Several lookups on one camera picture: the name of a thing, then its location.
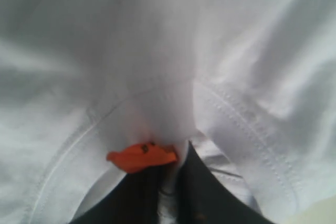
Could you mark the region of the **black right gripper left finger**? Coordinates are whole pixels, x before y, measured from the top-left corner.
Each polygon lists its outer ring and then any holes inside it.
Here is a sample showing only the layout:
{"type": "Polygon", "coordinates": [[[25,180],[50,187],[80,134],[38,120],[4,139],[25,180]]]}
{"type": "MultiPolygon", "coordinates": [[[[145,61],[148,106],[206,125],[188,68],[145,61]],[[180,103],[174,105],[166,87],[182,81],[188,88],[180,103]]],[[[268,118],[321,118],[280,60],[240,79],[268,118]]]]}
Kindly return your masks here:
{"type": "Polygon", "coordinates": [[[161,181],[161,167],[128,174],[108,196],[71,223],[158,223],[157,203],[161,181]]]}

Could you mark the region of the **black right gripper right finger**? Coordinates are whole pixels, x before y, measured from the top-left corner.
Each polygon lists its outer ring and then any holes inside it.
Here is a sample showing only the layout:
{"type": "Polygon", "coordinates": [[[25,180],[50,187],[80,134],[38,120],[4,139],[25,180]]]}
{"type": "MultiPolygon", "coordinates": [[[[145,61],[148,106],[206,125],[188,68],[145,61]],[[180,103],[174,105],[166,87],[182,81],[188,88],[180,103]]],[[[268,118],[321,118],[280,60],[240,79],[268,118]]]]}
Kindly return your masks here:
{"type": "Polygon", "coordinates": [[[187,158],[177,180],[178,223],[271,223],[231,194],[188,144],[187,158]]]}

